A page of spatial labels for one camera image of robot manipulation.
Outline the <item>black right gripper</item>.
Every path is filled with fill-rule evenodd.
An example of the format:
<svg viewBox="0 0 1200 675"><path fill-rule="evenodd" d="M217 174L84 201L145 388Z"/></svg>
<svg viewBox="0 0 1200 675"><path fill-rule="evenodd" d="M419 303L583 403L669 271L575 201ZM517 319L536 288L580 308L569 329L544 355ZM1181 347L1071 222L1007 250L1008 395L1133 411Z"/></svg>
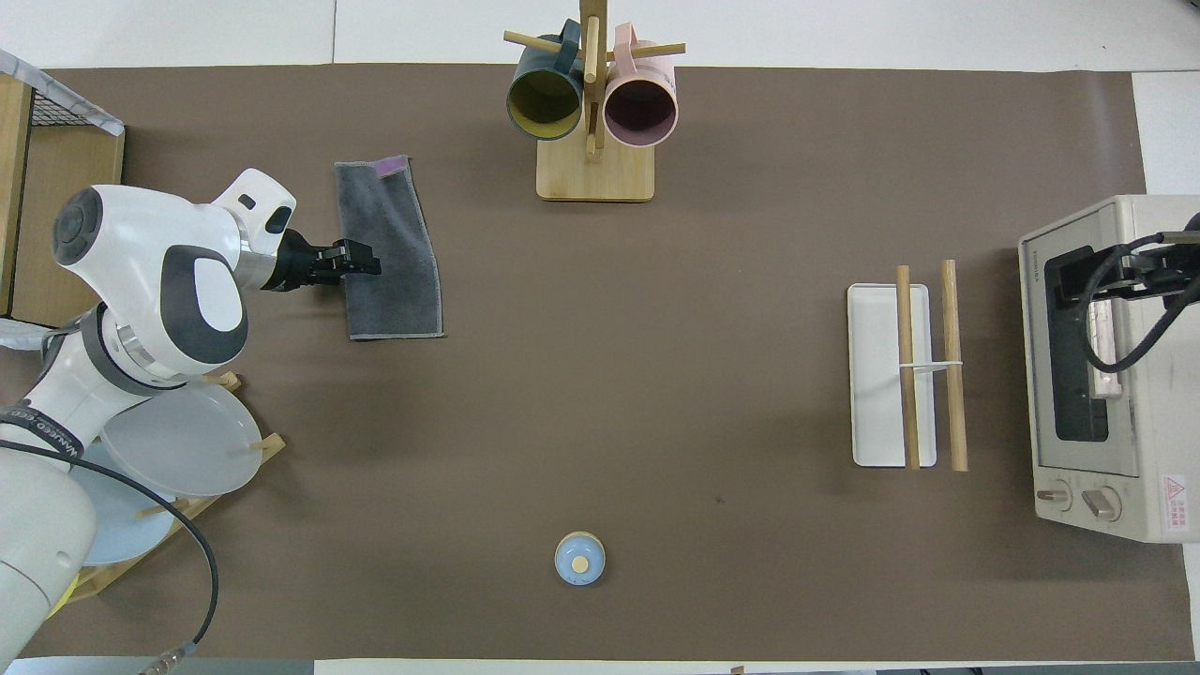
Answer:
<svg viewBox="0 0 1200 675"><path fill-rule="evenodd" d="M1199 251L1196 243L1175 244L1172 252L1166 247L1117 247L1118 275L1162 275L1166 265L1176 269L1176 277L1140 277L1124 280L1116 285L1116 295L1126 301L1154 298L1162 301L1178 301L1184 295L1187 301L1196 301L1196 274L1199 274Z"/></svg>

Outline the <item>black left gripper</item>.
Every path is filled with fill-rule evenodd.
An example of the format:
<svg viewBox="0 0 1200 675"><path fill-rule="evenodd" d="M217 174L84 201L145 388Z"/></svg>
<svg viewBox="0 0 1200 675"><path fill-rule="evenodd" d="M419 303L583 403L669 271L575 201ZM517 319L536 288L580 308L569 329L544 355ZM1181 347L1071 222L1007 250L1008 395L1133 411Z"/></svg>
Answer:
<svg viewBox="0 0 1200 675"><path fill-rule="evenodd" d="M382 261L372 261L374 256L370 245L354 240L337 240L328 247L314 247L296 229L286 229L276 249L274 273L262 283L262 289L286 293L304 286L340 285L340 277L335 277L331 268L318 270L325 253L329 259L343 262L340 264L340 275L343 277L382 273Z"/></svg>

